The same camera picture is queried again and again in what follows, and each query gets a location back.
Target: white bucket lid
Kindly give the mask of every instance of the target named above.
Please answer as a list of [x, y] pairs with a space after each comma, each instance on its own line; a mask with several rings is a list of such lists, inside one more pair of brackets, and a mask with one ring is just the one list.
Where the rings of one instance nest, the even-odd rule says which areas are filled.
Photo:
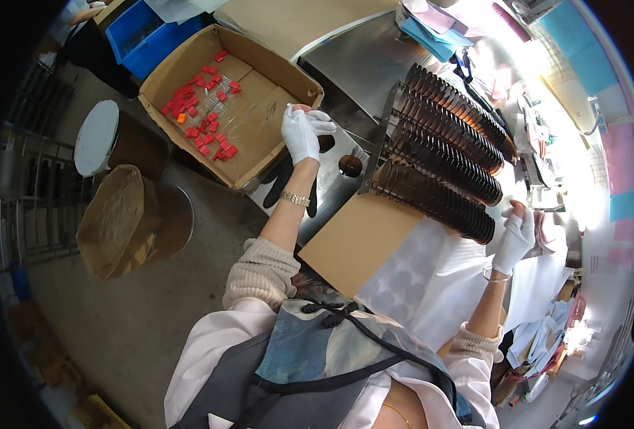
[[74, 165], [83, 177], [93, 176], [108, 169], [112, 154], [119, 106], [114, 100], [105, 99], [91, 109], [76, 137]]

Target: gray vest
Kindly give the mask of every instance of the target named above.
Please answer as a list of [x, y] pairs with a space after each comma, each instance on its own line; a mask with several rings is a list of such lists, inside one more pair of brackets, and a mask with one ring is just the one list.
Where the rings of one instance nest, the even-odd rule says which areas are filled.
[[284, 301], [271, 333], [222, 355], [176, 429], [208, 428], [208, 413], [233, 429], [336, 429], [370, 375], [403, 361], [428, 371], [463, 425], [485, 428], [441, 359], [409, 330], [357, 311], [355, 302]]

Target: stack of lenses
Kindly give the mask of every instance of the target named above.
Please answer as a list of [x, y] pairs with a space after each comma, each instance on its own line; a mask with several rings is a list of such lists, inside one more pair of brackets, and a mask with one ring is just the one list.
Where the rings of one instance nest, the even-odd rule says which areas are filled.
[[459, 150], [433, 137], [410, 121], [401, 120], [384, 150], [397, 155], [425, 174], [431, 174], [475, 201], [495, 206], [503, 193], [500, 184]]
[[393, 114], [441, 138], [492, 175], [503, 168], [501, 152], [457, 116], [413, 90], [403, 88]]
[[495, 223], [480, 206], [405, 163], [386, 161], [379, 177], [372, 180], [371, 190], [438, 220], [480, 245], [493, 238]]
[[492, 116], [486, 114], [484, 109], [476, 105], [474, 100], [465, 97], [448, 82], [416, 63], [407, 72], [404, 84], [423, 98], [457, 116], [500, 149], [505, 159], [511, 160], [512, 163], [516, 162], [517, 151], [503, 128]]

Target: concrete floor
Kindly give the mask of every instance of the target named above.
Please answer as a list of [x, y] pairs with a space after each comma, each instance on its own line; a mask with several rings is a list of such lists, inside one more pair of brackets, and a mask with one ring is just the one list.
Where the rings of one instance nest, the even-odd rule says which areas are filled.
[[[76, 90], [57, 139], [73, 144], [86, 114], [107, 98], [161, 133], [138, 101], [87, 70], [69, 64], [61, 73]], [[267, 220], [249, 198], [176, 163], [162, 180], [193, 201], [195, 228], [180, 253], [106, 283], [92, 277], [81, 256], [28, 269], [34, 299], [89, 385], [145, 429], [165, 427], [163, 399], [186, 337], [198, 319], [222, 309], [231, 265]]]

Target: cream knit sleeve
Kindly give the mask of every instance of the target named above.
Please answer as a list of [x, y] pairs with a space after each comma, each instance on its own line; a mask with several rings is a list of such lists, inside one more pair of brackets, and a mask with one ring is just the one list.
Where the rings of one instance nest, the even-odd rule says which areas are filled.
[[244, 250], [229, 272], [222, 298], [224, 308], [228, 310], [241, 299], [251, 297], [278, 311], [284, 299], [296, 294], [291, 277], [298, 274], [300, 263], [293, 253], [261, 237], [246, 240]]
[[461, 324], [460, 332], [450, 344], [448, 354], [481, 359], [489, 365], [490, 369], [493, 366], [493, 355], [498, 351], [498, 346], [503, 340], [503, 325], [498, 325], [498, 332], [495, 338], [489, 339], [466, 330], [466, 324], [467, 322]]

